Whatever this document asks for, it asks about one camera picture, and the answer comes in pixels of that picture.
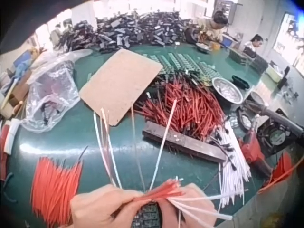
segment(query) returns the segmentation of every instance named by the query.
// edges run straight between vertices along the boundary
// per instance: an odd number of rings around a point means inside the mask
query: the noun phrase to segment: black hair
[[[213,21],[217,24],[220,25],[227,25],[228,24],[228,18],[226,17],[226,15],[224,14],[223,11],[216,11],[213,16]]]
[[[254,42],[254,41],[262,41],[262,42],[264,42],[263,38],[259,34],[256,34],[250,41],[251,42]]]

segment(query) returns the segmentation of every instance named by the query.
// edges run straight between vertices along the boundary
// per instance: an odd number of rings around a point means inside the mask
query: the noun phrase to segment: green workbench
[[[165,55],[167,53],[189,54],[195,61],[205,61],[215,65],[215,68],[226,79],[237,75],[256,85],[260,76],[251,68],[242,66],[228,57],[226,50],[221,50],[210,55],[202,54],[191,45],[177,47],[153,47],[138,46],[131,49],[139,54]],[[76,62],[75,83],[80,90],[87,82],[88,74],[94,73],[112,54],[100,55],[93,53]],[[142,129],[145,126],[144,118],[135,115],[137,151],[142,166],[143,178],[146,187],[150,185],[154,172],[159,144],[153,144],[143,140]],[[132,123],[130,114],[120,122],[117,127],[111,127],[110,137],[113,146],[118,173],[124,189],[143,190],[139,172],[135,160],[133,148]],[[12,156],[8,162],[8,173],[13,172],[14,177],[10,180],[6,191],[12,198],[18,200],[17,204],[11,204],[2,197],[2,203],[8,211],[15,216],[21,227],[26,220],[31,227],[43,227],[43,222],[34,216],[30,204],[32,179],[36,163],[41,156],[54,159],[66,159],[66,165],[72,166],[80,152],[88,146],[85,152],[84,166],[81,174],[78,193],[89,192],[109,183],[102,157],[99,151],[95,134],[93,111],[83,101],[80,101],[69,110],[62,120],[50,131],[35,134],[20,127],[15,137]],[[158,186],[168,178],[179,176],[184,178],[182,184],[194,182],[204,188],[212,177],[218,172],[218,164],[206,160],[191,158],[184,153],[171,153],[163,151],[161,162],[154,186]],[[249,201],[263,183],[252,170],[253,178],[246,183],[245,202]],[[219,194],[218,178],[205,190],[207,195]],[[215,207],[219,206],[219,200],[214,201]],[[242,199],[236,197],[234,205],[221,210],[223,213],[233,215],[242,207]]]

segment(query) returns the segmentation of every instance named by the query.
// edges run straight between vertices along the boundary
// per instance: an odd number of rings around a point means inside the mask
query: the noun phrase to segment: cardboard sheet
[[[106,61],[80,90],[81,99],[99,116],[109,111],[116,126],[156,77],[162,65],[121,49]]]

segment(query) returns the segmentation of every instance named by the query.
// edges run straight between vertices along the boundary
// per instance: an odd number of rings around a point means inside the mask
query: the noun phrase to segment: hand
[[[204,197],[206,194],[195,184],[191,183],[185,187],[181,187],[181,190],[185,192],[185,195],[181,196],[181,198],[196,198],[196,197]],[[175,211],[174,206],[169,203],[167,200],[159,199],[157,202],[160,205],[162,212],[162,228],[170,228],[178,226],[178,217]],[[180,201],[180,203],[186,204],[188,206],[208,210],[211,212],[216,212],[214,210],[214,205],[210,200],[199,200],[199,201]],[[198,217],[200,220],[205,223],[214,226],[216,217],[202,214],[197,211],[189,210],[193,215]],[[190,216],[182,213],[185,221],[181,222],[182,228],[201,228],[202,226],[195,221]]]
[[[76,195],[70,201],[74,228],[130,228],[137,211],[149,202],[131,202],[141,192],[106,185],[90,193]],[[111,215],[118,209],[118,215]]]

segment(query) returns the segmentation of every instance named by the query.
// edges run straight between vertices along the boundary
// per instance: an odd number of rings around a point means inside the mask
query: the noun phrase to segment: woman
[[[188,43],[198,42],[198,36],[204,34],[207,40],[221,42],[222,28],[228,24],[228,18],[224,12],[216,11],[212,18],[196,18],[190,21],[190,27],[185,30],[185,37]]]
[[[253,52],[257,52],[257,48],[259,48],[263,44],[263,38],[256,34],[250,41],[245,44],[245,47],[251,49]]]

